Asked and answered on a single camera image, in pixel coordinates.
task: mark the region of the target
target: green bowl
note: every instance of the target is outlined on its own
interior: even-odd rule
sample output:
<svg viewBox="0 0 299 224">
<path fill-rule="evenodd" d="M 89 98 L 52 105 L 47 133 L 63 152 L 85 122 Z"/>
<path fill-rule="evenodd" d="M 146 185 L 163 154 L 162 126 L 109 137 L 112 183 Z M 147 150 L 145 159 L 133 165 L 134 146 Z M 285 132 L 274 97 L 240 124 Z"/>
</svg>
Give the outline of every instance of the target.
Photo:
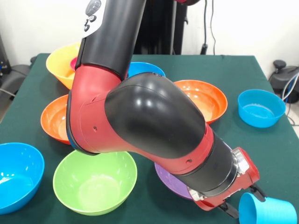
<svg viewBox="0 0 299 224">
<path fill-rule="evenodd" d="M 58 165 L 53 189 L 67 208 L 99 216 L 119 207 L 133 190 L 137 167 L 127 152 L 85 155 L 74 151 Z"/>
</svg>

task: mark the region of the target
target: white wall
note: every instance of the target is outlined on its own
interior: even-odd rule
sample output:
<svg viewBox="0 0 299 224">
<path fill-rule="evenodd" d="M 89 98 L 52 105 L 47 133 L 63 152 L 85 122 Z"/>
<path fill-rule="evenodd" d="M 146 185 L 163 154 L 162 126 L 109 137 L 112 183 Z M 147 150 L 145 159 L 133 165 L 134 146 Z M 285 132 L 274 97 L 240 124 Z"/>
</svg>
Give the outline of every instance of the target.
<svg viewBox="0 0 299 224">
<path fill-rule="evenodd" d="M 0 35 L 10 63 L 80 42 L 89 0 L 0 0 Z"/>
<path fill-rule="evenodd" d="M 211 0 L 208 0 L 208 53 L 212 53 L 210 33 Z M 204 0 L 188 9 L 183 54 L 199 54 L 204 42 Z M 216 54 L 255 55 L 266 76 L 272 62 L 282 59 L 299 65 L 298 0 L 214 0 L 213 33 Z"/>
<path fill-rule="evenodd" d="M 214 0 L 216 54 L 255 55 L 266 75 L 272 62 L 299 64 L 298 0 Z M 89 0 L 0 0 L 0 34 L 12 65 L 79 42 Z M 199 54 L 204 0 L 189 7 L 184 54 Z M 208 8 L 209 21 L 211 8 Z M 208 53 L 213 41 L 208 33 Z"/>
</svg>

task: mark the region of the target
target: bowl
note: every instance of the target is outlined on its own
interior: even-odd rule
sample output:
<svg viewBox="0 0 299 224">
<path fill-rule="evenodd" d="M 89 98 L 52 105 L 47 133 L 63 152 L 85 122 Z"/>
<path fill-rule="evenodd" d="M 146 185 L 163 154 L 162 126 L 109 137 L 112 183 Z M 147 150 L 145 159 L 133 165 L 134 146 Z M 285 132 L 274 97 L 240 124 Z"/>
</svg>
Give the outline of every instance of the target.
<svg viewBox="0 0 299 224">
<path fill-rule="evenodd" d="M 24 143 L 0 145 L 0 215 L 19 210 L 38 190 L 44 159 L 33 146 Z"/>
<path fill-rule="evenodd" d="M 68 95 L 64 95 L 47 105 L 41 115 L 41 125 L 49 136 L 70 145 L 66 133 L 67 99 Z"/>
<path fill-rule="evenodd" d="M 208 124 L 219 119 L 228 108 L 225 94 L 216 86 L 198 80 L 175 82 L 198 107 Z"/>
<path fill-rule="evenodd" d="M 129 70 L 128 70 L 127 78 L 130 78 L 132 76 L 138 75 L 140 73 L 145 73 L 145 72 L 153 72 L 153 73 L 157 73 L 161 76 L 165 76 L 164 71 L 153 64 L 146 63 L 146 62 L 131 62 Z"/>
<path fill-rule="evenodd" d="M 166 187 L 168 187 L 172 192 L 181 196 L 182 198 L 192 200 L 187 185 L 185 185 L 178 178 L 170 174 L 168 171 L 166 171 L 164 168 L 162 168 L 156 163 L 155 169 L 158 174 L 158 177 L 160 178 L 162 183 L 165 184 Z"/>
<path fill-rule="evenodd" d="M 78 57 L 75 57 L 73 60 L 71 60 L 71 63 L 70 63 L 70 67 L 73 71 L 75 71 L 75 67 L 76 67 L 76 63 L 77 63 L 77 58 Z"/>
<path fill-rule="evenodd" d="M 118 208 L 133 190 L 136 180 L 137 167 L 127 152 L 90 156 L 73 151 L 58 165 L 53 188 L 67 208 L 83 215 L 99 216 Z"/>
<path fill-rule="evenodd" d="M 71 68 L 71 61 L 79 54 L 80 43 L 64 46 L 49 55 L 46 67 L 63 85 L 71 89 L 75 71 Z"/>
<path fill-rule="evenodd" d="M 261 202 L 250 193 L 241 196 L 240 224 L 297 224 L 295 207 L 288 201 L 266 197 Z"/>
<path fill-rule="evenodd" d="M 241 119 L 253 126 L 273 126 L 285 113 L 285 103 L 274 93 L 265 90 L 246 90 L 238 98 Z"/>
</svg>

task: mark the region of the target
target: dark green table surface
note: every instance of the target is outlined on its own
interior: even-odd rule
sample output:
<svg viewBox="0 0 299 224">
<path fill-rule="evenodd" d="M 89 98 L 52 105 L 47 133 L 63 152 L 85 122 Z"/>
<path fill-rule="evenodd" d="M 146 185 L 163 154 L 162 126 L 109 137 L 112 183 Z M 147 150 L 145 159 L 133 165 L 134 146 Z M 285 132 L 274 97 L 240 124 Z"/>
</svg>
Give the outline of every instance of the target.
<svg viewBox="0 0 299 224">
<path fill-rule="evenodd" d="M 52 178 L 57 165 L 72 148 L 45 134 L 40 116 L 47 104 L 68 90 L 47 71 L 47 56 L 38 56 L 0 124 L 0 143 L 25 142 L 42 152 L 45 159 L 42 184 L 25 207 L 0 216 L 0 224 L 238 223 L 218 209 L 203 211 L 169 191 L 156 175 L 153 162 L 137 154 L 133 157 L 138 180 L 121 207 L 98 217 L 83 216 L 64 207 L 54 195 Z M 228 110 L 212 128 L 232 148 L 241 146 L 249 153 L 260 171 L 258 183 L 268 196 L 290 201 L 299 210 L 299 141 L 287 117 L 283 116 L 271 128 L 257 129 L 238 116 L 237 98 L 242 91 L 252 88 L 271 91 L 253 56 L 134 56 L 133 61 L 156 64 L 172 81 L 198 79 L 219 87 L 228 98 Z M 228 201 L 237 207 L 243 192 Z"/>
</svg>

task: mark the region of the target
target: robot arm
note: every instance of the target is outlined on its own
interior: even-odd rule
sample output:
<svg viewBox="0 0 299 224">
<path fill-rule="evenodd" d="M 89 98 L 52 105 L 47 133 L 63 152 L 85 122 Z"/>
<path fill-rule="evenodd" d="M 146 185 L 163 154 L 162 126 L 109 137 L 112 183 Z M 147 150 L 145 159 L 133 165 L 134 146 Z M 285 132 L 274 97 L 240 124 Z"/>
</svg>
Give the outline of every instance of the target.
<svg viewBox="0 0 299 224">
<path fill-rule="evenodd" d="M 187 5 L 199 0 L 178 0 Z M 259 173 L 246 152 L 231 150 L 193 102 L 167 78 L 127 77 L 146 0 L 92 0 L 86 9 L 76 75 L 67 104 L 67 134 L 86 154 L 130 151 L 164 167 L 189 187 L 204 210 L 238 212 L 225 199 Z"/>
</svg>

